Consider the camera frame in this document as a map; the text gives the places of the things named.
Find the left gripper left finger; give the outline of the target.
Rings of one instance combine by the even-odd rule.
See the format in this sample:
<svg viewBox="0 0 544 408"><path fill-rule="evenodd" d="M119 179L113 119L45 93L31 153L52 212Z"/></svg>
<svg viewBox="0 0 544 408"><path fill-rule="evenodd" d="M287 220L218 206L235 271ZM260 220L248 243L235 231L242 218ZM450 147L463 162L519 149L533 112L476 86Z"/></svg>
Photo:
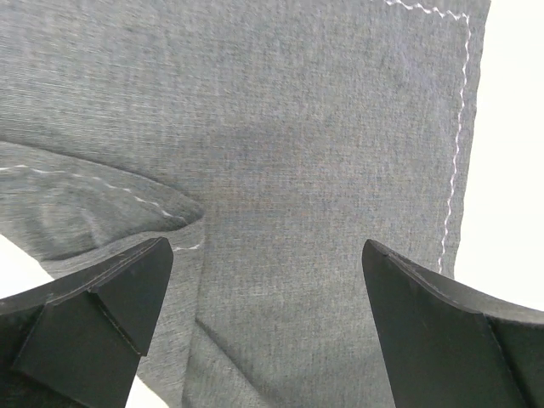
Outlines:
<svg viewBox="0 0 544 408"><path fill-rule="evenodd" d="M165 237L1 301L3 407L123 407L173 267Z"/></svg>

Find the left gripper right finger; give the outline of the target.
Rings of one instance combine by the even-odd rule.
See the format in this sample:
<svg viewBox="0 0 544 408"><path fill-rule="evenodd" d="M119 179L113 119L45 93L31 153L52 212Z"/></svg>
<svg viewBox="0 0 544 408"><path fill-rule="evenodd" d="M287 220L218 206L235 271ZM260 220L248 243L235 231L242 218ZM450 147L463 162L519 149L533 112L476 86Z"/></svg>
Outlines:
<svg viewBox="0 0 544 408"><path fill-rule="evenodd" d="M394 403L541 407L543 313L423 268L383 244L362 251Z"/></svg>

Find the grey cloth placemat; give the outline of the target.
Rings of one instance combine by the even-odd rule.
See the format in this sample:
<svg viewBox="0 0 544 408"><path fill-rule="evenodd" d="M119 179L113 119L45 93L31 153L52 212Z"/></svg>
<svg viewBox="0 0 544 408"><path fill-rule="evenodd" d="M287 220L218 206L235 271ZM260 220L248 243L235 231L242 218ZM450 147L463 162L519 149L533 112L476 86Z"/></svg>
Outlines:
<svg viewBox="0 0 544 408"><path fill-rule="evenodd" d="M390 407L368 239L452 276L486 1L4 1L1 233L159 235L169 407Z"/></svg>

